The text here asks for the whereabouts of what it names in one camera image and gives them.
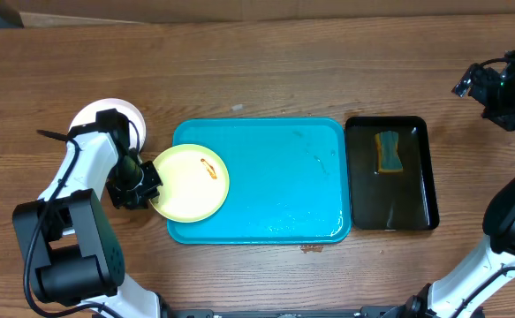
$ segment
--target plastic tray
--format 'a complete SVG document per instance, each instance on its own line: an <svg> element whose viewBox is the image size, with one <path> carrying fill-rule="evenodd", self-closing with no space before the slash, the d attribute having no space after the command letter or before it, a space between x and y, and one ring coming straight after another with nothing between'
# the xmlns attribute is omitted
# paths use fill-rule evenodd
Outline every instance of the plastic tray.
<svg viewBox="0 0 515 318"><path fill-rule="evenodd" d="M375 135L397 132L403 171L376 173ZM433 230L440 223L428 129L420 117L352 117L345 123L353 224L364 230Z"/></svg>
<svg viewBox="0 0 515 318"><path fill-rule="evenodd" d="M185 244L313 244L352 227L345 138L328 118L193 119L173 145L215 151L230 174L222 207L196 223L169 221Z"/></svg>

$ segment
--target wooden table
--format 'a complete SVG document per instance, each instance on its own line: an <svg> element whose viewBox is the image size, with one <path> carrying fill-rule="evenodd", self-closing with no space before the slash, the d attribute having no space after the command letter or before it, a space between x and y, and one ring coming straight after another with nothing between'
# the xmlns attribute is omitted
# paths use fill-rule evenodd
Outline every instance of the wooden table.
<svg viewBox="0 0 515 318"><path fill-rule="evenodd" d="M432 233L353 230L320 253L184 246L154 210L116 210L102 198L127 272L175 308L404 302L475 247L485 208L515 176L515 132L450 93L470 63L507 49L515 15L0 30L0 316L34 316L11 212L45 189L64 157L61 142L35 129L66 132L83 106L105 97L142 111L146 159L195 117L423 117L441 215ZM515 281L485 307L488 317L515 317Z"/></svg>

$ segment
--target blue tray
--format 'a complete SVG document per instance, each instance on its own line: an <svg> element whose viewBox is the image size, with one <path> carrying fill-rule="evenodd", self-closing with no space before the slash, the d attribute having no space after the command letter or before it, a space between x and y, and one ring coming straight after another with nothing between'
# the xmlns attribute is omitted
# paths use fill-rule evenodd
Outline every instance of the blue tray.
<svg viewBox="0 0 515 318"><path fill-rule="evenodd" d="M329 118L193 119L173 145L214 150L230 174L222 207L169 221L184 244L336 243L352 228L342 126Z"/></svg>

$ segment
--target sponge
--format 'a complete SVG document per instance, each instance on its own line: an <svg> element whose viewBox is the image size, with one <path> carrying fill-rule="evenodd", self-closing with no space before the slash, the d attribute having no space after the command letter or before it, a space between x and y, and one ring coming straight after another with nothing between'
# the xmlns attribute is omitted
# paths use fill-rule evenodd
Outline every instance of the sponge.
<svg viewBox="0 0 515 318"><path fill-rule="evenodd" d="M402 163L398 157L398 132L380 132L375 135L377 146L377 172L402 172Z"/></svg>

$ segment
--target pale yellow plate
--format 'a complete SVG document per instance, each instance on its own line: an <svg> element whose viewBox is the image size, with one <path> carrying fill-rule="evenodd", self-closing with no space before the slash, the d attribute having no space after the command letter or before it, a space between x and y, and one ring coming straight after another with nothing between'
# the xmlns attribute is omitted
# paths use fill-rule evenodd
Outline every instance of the pale yellow plate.
<svg viewBox="0 0 515 318"><path fill-rule="evenodd" d="M230 176L222 159L199 145L178 145L163 151L153 165L163 185L151 200L166 218L190 223L213 215L230 189Z"/></svg>

